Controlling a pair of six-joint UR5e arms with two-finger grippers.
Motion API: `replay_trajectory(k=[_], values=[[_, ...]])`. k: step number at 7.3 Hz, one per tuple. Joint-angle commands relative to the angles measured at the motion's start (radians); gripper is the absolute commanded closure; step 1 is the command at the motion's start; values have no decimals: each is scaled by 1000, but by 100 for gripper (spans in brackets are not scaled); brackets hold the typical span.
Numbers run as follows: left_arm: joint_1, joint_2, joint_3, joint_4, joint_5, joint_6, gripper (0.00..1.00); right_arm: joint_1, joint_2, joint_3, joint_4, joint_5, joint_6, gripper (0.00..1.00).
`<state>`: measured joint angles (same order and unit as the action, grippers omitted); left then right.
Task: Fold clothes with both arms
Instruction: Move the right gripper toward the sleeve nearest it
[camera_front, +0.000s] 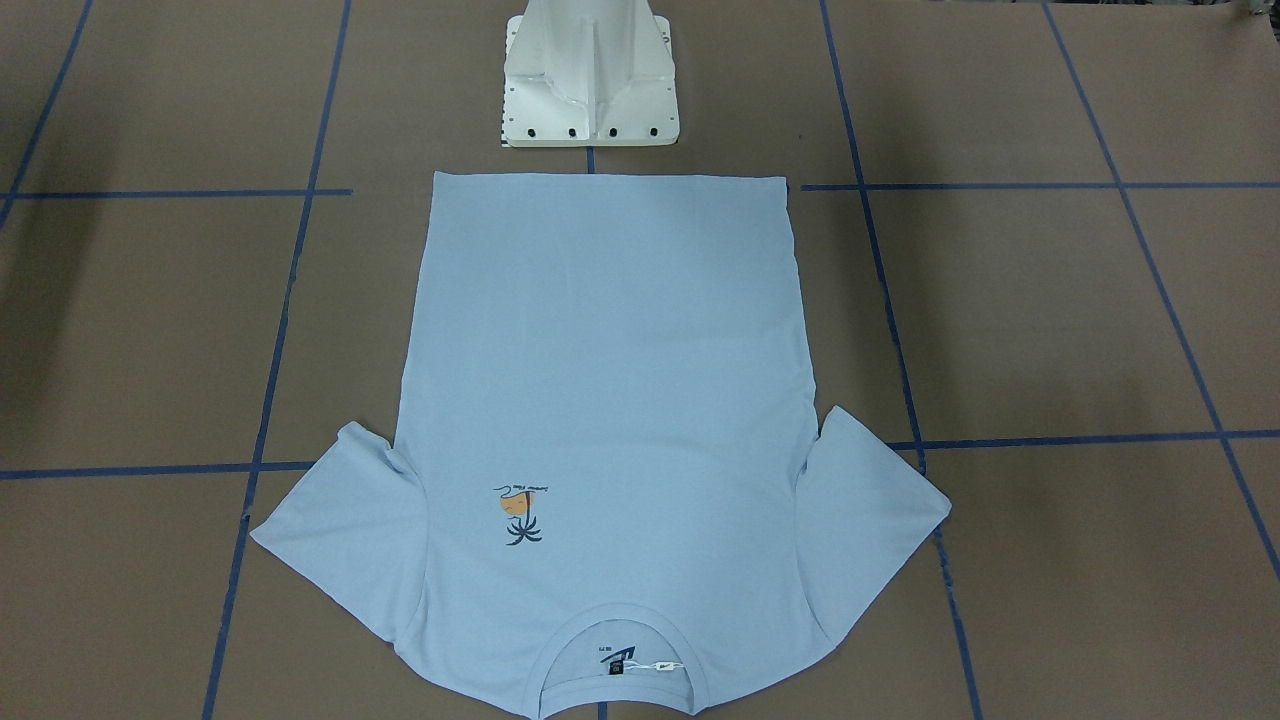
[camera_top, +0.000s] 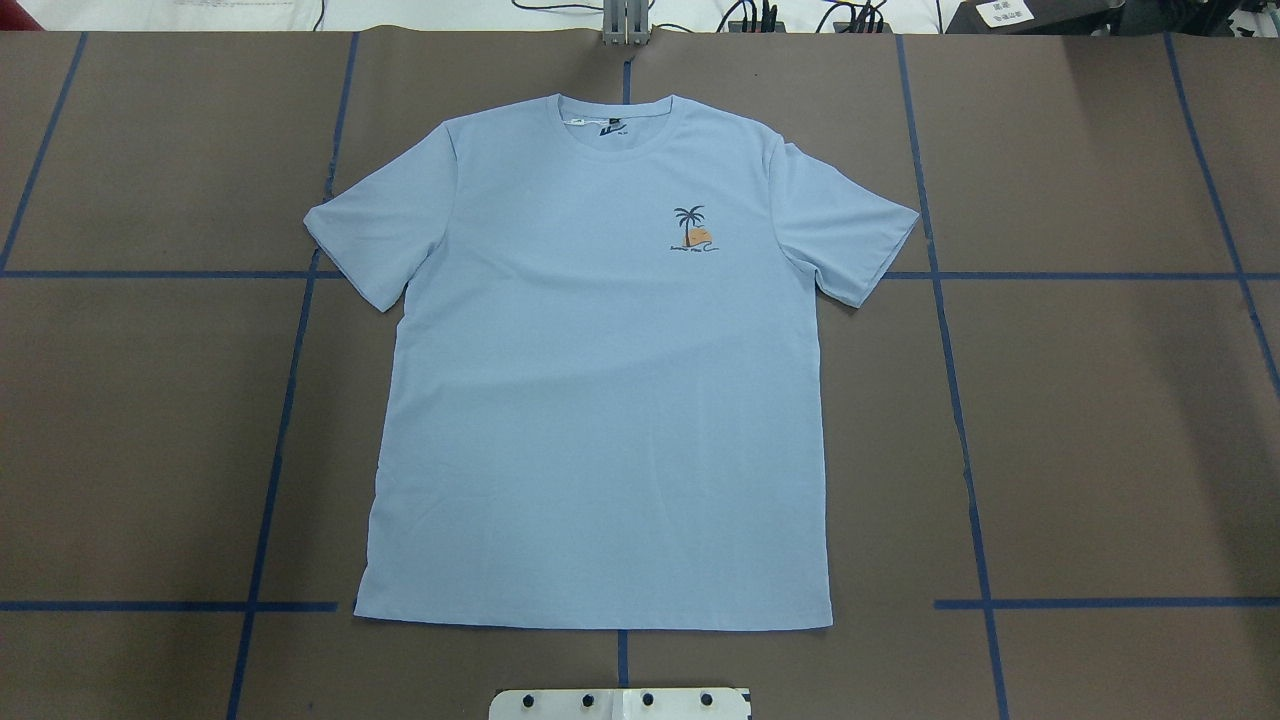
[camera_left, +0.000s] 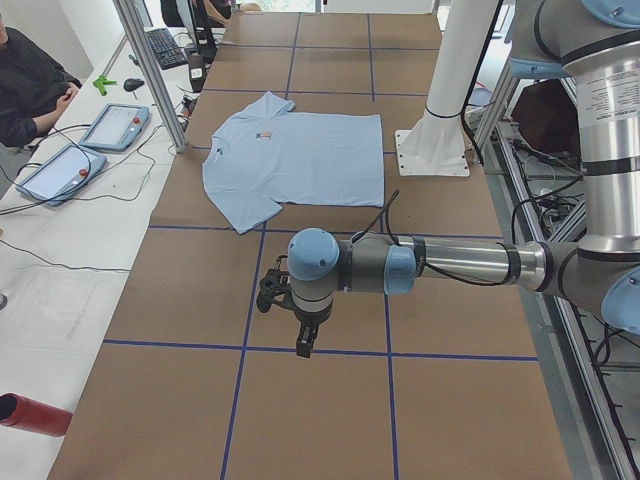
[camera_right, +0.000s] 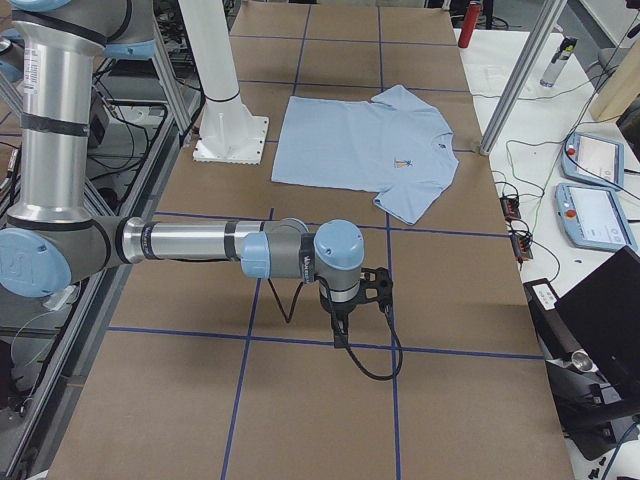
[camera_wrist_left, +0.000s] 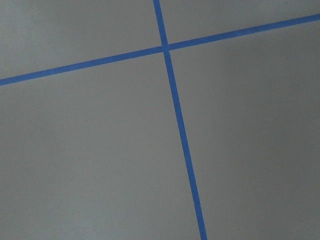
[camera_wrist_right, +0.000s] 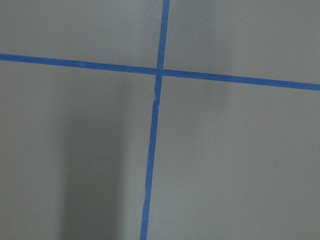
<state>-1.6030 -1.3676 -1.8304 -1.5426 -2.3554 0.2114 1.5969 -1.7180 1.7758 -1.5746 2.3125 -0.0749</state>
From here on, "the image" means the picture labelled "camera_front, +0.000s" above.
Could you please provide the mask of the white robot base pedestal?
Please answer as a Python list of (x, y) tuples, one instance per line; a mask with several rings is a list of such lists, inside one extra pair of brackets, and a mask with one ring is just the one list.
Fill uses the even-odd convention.
[(650, 3), (530, 1), (504, 40), (503, 146), (677, 143), (671, 24)]

